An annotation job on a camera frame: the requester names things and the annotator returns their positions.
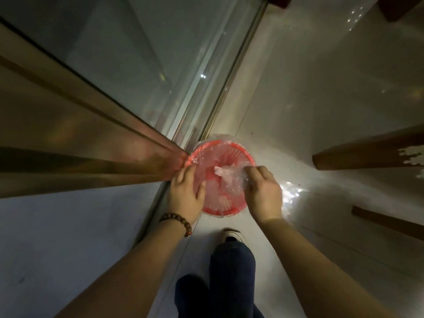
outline person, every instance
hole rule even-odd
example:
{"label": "person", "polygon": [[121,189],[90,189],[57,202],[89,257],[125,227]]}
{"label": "person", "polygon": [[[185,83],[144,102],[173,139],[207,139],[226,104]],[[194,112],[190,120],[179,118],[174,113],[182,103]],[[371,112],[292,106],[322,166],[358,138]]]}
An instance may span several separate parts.
{"label": "person", "polygon": [[[284,220],[281,188],[266,167],[246,171],[249,211],[277,253],[308,318],[394,317]],[[193,192],[194,173],[195,167],[178,171],[168,204],[169,212],[189,223],[200,216],[205,197],[204,183]],[[160,222],[56,317],[147,317],[167,263],[185,234],[185,226],[175,219]],[[179,318],[263,317],[254,305],[254,256],[240,232],[226,230],[224,235],[210,259],[209,287],[194,275],[178,280]]]}

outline red plastic rim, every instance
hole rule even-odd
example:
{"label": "red plastic rim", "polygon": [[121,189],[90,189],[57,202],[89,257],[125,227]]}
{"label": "red plastic rim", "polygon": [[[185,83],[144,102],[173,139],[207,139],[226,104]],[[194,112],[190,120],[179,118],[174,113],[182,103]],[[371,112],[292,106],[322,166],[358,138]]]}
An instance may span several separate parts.
{"label": "red plastic rim", "polygon": [[[202,151],[205,148],[210,147],[210,146],[222,144],[223,142],[229,142],[229,144],[232,147],[238,149],[241,153],[243,153],[243,155],[246,156],[246,158],[249,160],[249,162],[251,162],[253,165],[255,165],[255,160],[253,159],[252,155],[250,155],[243,146],[241,146],[237,143],[234,143],[234,142],[225,141],[225,140],[222,140],[222,139],[216,139],[216,140],[206,142],[206,143],[198,146],[194,150],[194,152],[188,157],[184,166],[189,166],[189,165],[193,164],[193,159],[197,158],[200,151]],[[216,216],[228,216],[228,215],[235,215],[235,214],[239,213],[241,210],[246,208],[246,206],[247,206],[247,204],[245,202],[240,208],[236,208],[236,207],[233,206],[232,208],[230,208],[228,210],[218,211],[218,210],[212,210],[211,208],[208,208],[208,207],[203,207],[202,211],[205,212],[205,213],[211,214],[211,215],[216,215]]]}

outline beaded bracelet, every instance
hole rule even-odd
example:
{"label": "beaded bracelet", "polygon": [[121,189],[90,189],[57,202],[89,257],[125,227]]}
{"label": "beaded bracelet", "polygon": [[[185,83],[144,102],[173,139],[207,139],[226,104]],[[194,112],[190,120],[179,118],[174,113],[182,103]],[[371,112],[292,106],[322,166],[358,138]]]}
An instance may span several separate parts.
{"label": "beaded bracelet", "polygon": [[177,220],[178,222],[181,222],[182,225],[184,225],[184,228],[186,228],[186,234],[184,235],[184,237],[188,237],[192,234],[190,223],[187,222],[187,220],[184,219],[181,215],[177,213],[164,213],[160,218],[159,222],[165,221],[167,219]]}

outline glossy floor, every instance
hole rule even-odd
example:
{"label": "glossy floor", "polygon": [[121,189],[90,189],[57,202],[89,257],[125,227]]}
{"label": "glossy floor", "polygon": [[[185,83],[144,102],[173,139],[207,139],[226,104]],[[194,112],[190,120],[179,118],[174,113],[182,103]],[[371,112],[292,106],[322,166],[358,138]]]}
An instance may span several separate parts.
{"label": "glossy floor", "polygon": [[[423,8],[389,25],[372,2],[321,0],[308,9],[307,1],[286,11],[268,6],[211,133],[236,136],[268,166],[286,191],[284,217],[330,260],[400,317],[422,317],[424,242],[350,214],[357,204],[424,224],[418,171],[321,172],[311,155],[424,122],[424,26],[416,21]],[[260,259],[255,303],[264,316],[305,317],[247,209],[229,218],[202,214],[150,316],[177,316],[173,294],[184,274],[208,279],[224,227],[239,229]]]}

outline jeans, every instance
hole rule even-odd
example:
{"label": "jeans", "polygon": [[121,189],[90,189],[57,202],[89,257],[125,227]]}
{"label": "jeans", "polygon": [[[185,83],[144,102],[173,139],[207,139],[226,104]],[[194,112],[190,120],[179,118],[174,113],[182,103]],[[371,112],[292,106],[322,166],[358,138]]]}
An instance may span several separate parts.
{"label": "jeans", "polygon": [[255,267],[255,257],[245,244],[218,245],[210,259],[209,288],[193,274],[177,281],[178,318],[263,318],[253,303]]}

